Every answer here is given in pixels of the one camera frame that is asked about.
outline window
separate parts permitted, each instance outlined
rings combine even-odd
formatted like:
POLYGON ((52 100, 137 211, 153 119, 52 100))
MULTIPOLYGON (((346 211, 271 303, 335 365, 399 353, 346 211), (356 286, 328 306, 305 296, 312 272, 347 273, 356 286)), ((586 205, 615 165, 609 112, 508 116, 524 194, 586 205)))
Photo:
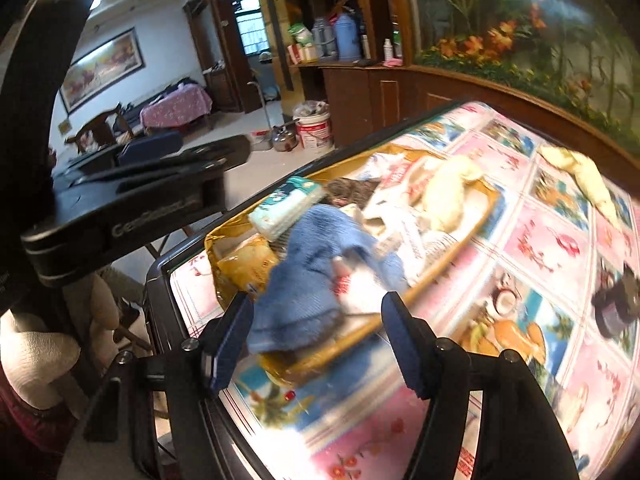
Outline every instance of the window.
POLYGON ((264 30, 260 1, 240 0, 240 2, 234 2, 234 4, 244 53, 247 55, 258 54, 263 50, 267 50, 269 48, 269 40, 267 39, 267 32, 264 30))

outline door frame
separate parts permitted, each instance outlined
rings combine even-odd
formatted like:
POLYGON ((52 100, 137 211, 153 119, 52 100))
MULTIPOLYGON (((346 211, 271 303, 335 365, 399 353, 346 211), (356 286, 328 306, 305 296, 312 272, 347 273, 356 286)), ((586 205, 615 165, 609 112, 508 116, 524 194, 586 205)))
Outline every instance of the door frame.
MULTIPOLYGON (((187 16, 187 23, 189 24, 189 30, 191 32, 191 39, 193 40, 193 46, 196 49, 196 56, 198 57, 198 63, 200 64, 200 70, 202 71, 202 76, 206 83, 207 89, 209 90, 209 94, 211 97, 214 97, 215 90, 212 81, 212 76, 210 70, 216 63, 216 60, 213 57, 213 53, 207 43, 205 38, 205 33, 202 30, 202 27, 196 22, 197 17, 199 17, 200 13, 210 5, 208 0, 191 0, 185 4, 182 8, 185 15, 187 16)), ((223 112, 241 112, 242 105, 240 102, 240 98, 236 93, 235 89, 231 85, 231 77, 229 74, 228 66, 225 63, 224 67, 225 71, 225 81, 226 86, 228 88, 228 94, 231 97, 231 104, 227 105, 222 102, 219 102, 215 98, 213 98, 213 106, 216 107, 217 110, 223 112)))
POLYGON ((244 113, 262 108, 258 91, 249 82, 254 81, 254 74, 249 60, 244 53, 242 38, 238 29, 238 21, 232 0, 209 0, 213 21, 218 32, 220 50, 228 67, 231 85, 239 97, 244 113))

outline blue towel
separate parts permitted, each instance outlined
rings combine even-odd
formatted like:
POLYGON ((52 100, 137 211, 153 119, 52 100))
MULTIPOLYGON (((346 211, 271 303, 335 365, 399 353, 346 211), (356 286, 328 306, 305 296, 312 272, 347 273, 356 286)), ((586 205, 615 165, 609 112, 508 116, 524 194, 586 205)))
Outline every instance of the blue towel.
POLYGON ((340 317, 332 291, 336 256, 353 251, 390 290, 404 292, 402 261, 395 253, 376 259, 375 244, 338 208, 319 204, 305 212, 291 230, 286 259, 273 267, 267 290, 255 302, 249 351, 295 350, 326 336, 340 317))

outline blue thermos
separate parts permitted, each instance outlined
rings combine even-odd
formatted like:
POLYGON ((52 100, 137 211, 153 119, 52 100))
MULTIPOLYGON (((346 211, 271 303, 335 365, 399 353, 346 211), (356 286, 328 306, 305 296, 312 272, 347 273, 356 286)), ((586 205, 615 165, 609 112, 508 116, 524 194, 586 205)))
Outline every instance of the blue thermos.
POLYGON ((334 23, 335 39, 338 42, 340 61, 357 61, 360 55, 358 26, 348 14, 341 14, 334 23))

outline wall mural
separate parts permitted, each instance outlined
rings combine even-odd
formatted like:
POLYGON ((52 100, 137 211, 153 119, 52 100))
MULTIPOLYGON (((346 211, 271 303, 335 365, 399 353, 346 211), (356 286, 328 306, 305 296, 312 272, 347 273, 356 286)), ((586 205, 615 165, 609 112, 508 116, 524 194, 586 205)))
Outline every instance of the wall mural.
POLYGON ((71 65, 60 95, 71 113, 100 92, 129 74, 144 68, 136 31, 133 28, 103 43, 71 65))
POLYGON ((603 0, 410 0, 416 62, 522 90, 640 157, 640 56, 603 0))

